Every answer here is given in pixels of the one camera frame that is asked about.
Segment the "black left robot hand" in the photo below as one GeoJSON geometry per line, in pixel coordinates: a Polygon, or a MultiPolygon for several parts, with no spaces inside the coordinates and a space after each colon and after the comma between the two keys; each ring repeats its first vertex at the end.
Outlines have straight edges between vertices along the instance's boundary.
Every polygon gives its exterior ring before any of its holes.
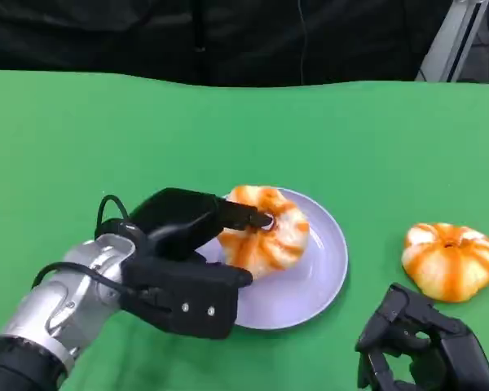
{"type": "Polygon", "coordinates": [[[183,261],[226,229],[261,230],[274,218],[215,194],[168,187],[138,206],[129,221],[148,237],[154,255],[183,261]]]}

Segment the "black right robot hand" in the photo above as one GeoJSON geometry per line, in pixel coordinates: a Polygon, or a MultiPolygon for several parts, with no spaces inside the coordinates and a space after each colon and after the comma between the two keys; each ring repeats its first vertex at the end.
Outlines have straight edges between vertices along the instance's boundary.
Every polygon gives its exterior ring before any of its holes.
{"type": "Polygon", "coordinates": [[[389,286],[355,351],[361,389],[489,390],[489,362],[471,328],[398,283],[389,286]],[[394,378],[387,354],[411,358],[412,383],[394,378]]]}

